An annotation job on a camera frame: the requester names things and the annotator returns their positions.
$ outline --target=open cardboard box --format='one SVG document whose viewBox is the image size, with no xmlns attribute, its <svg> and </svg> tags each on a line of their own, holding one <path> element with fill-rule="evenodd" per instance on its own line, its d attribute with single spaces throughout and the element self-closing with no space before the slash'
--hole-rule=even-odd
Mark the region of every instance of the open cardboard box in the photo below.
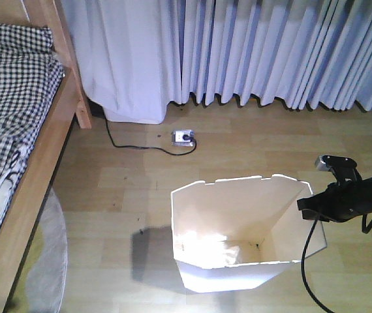
<svg viewBox="0 0 372 313">
<path fill-rule="evenodd" d="M 296 201 L 308 183 L 284 175 L 197 181 L 172 191 L 173 253 L 196 292 L 256 288 L 300 262 L 313 224 Z M 322 224 L 307 256 L 326 248 Z"/>
</svg>

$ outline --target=light blue curtain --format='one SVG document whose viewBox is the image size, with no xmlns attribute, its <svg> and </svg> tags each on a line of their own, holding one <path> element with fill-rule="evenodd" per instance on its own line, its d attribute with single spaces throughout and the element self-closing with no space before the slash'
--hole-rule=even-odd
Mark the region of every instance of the light blue curtain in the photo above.
<svg viewBox="0 0 372 313">
<path fill-rule="evenodd" d="M 62 0 L 82 81 L 111 121 L 209 105 L 372 108 L 370 0 Z"/>
</svg>

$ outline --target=bedding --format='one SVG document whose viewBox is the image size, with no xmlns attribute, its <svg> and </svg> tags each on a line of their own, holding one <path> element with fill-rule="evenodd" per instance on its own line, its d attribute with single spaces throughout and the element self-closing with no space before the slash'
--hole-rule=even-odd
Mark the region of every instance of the bedding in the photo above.
<svg viewBox="0 0 372 313">
<path fill-rule="evenodd" d="M 63 77 L 52 32 L 0 24 L 0 225 Z"/>
</svg>

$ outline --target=laminate floor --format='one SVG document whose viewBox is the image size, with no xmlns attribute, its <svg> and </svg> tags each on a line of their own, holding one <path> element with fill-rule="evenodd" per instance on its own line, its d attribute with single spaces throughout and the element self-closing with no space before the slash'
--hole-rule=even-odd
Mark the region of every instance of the laminate floor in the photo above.
<svg viewBox="0 0 372 313">
<path fill-rule="evenodd" d="M 322 192 L 334 181 L 314 167 L 323 154 L 353 158 L 362 177 L 371 177 L 372 111 L 190 102 L 169 105 L 161 125 L 110 128 L 118 144 L 177 152 L 186 148 L 171 146 L 171 131 L 191 128 L 198 149 L 173 157 L 115 149 L 104 120 L 95 118 L 93 130 L 73 127 L 54 181 L 69 236 L 61 313 L 322 312 L 305 291 L 298 264 L 253 290 L 185 289 L 172 259 L 170 191 L 197 180 L 282 173 Z M 306 264 L 314 292 L 335 312 L 372 312 L 372 231 L 361 232 L 360 217 L 324 229 L 327 249 Z"/>
</svg>

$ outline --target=wooden bed frame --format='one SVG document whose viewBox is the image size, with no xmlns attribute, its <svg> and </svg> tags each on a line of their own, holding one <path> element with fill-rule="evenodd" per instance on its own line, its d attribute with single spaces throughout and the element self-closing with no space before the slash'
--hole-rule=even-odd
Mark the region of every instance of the wooden bed frame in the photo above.
<svg viewBox="0 0 372 313">
<path fill-rule="evenodd" d="M 0 0 L 0 23 L 51 28 L 66 73 L 0 229 L 2 312 L 74 114 L 82 128 L 91 128 L 91 114 L 59 0 Z"/>
</svg>

